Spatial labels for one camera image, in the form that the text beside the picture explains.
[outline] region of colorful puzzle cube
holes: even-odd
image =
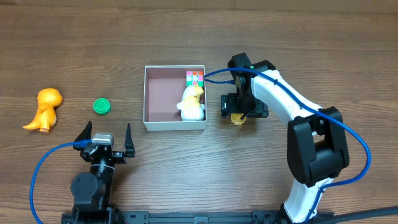
[[[198,84],[204,87],[205,77],[203,71],[187,71],[187,86]]]

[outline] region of green bottle cap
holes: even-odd
[[[111,103],[105,98],[99,98],[94,102],[94,111],[100,115],[106,115],[111,111]]]

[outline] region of box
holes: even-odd
[[[203,65],[145,66],[144,124],[148,131],[205,129],[207,120],[206,85],[201,103],[205,104],[203,121],[182,121],[177,103],[187,87],[187,71],[202,71]]]

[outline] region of plush toy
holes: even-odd
[[[205,118],[205,105],[200,103],[200,96],[204,93],[199,85],[188,86],[182,95],[177,108],[181,110],[182,121],[203,121]]]
[[[57,122],[54,107],[62,103],[60,92],[53,88],[44,89],[37,95],[37,112],[33,121],[24,126],[25,129],[40,128],[41,132],[49,132]]]

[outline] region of orange toy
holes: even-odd
[[[37,112],[33,121],[24,126],[25,129],[40,128],[41,132],[47,133],[57,122],[54,107],[62,103],[60,92],[53,88],[44,89],[37,95]]]

